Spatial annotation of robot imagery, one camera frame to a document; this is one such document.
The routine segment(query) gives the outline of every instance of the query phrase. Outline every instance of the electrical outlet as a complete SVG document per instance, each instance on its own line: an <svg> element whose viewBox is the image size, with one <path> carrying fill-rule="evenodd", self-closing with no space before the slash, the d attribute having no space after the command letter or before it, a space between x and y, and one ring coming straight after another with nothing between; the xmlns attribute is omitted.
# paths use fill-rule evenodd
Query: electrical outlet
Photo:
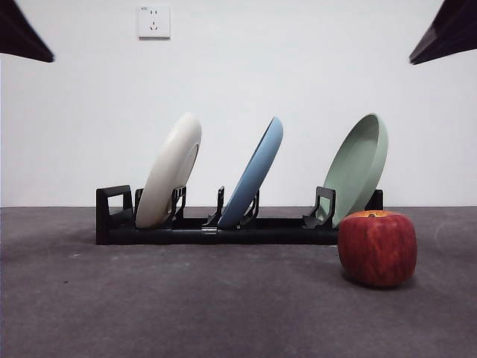
<svg viewBox="0 0 477 358"><path fill-rule="evenodd" d="M137 32L140 40L171 38L171 7L141 6L138 9Z"/></svg>

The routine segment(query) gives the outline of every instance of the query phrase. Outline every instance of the white wall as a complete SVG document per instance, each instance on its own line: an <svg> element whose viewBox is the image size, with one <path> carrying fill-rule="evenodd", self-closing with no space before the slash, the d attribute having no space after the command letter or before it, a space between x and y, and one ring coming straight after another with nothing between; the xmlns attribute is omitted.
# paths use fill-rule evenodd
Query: white wall
<svg viewBox="0 0 477 358"><path fill-rule="evenodd" d="M143 186L187 110L203 125L191 205L232 192L272 115L285 136L262 203L312 204L369 112L390 135L387 205L477 204L477 51L408 63L441 0L171 0L170 42L137 40L142 1L18 3L57 61L1 56L3 206Z"/></svg>

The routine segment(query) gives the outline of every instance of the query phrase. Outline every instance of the white plate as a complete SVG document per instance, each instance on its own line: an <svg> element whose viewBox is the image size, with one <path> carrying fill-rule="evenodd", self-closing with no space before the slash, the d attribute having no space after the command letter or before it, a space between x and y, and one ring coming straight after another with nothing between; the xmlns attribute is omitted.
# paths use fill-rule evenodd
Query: white plate
<svg viewBox="0 0 477 358"><path fill-rule="evenodd" d="M172 190L187 184L201 136L200 122L192 113L185 113L172 128L142 192L137 227L155 227L168 218Z"/></svg>

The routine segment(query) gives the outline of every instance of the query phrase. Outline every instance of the blue plate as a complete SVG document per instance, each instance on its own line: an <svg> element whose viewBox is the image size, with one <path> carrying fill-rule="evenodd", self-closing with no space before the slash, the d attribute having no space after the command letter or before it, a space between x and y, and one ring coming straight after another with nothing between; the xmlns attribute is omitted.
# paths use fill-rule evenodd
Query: blue plate
<svg viewBox="0 0 477 358"><path fill-rule="evenodd" d="M236 226L247 211L250 203L259 191L263 180L274 162L283 138L281 121L274 117L265 131L260 143L253 152L250 161L241 175L238 184L230 197L224 214L218 221L220 229Z"/></svg>

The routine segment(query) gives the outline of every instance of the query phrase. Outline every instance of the green plate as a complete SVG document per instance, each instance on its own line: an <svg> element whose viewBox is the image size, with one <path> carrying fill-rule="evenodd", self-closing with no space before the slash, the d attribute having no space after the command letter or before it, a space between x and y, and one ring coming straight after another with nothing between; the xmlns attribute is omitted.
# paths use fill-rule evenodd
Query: green plate
<svg viewBox="0 0 477 358"><path fill-rule="evenodd" d="M387 154L385 124L376 114L368 114L347 135L323 185L336 190L333 227L349 214L364 209L381 178ZM329 202L323 201L318 216L328 211Z"/></svg>

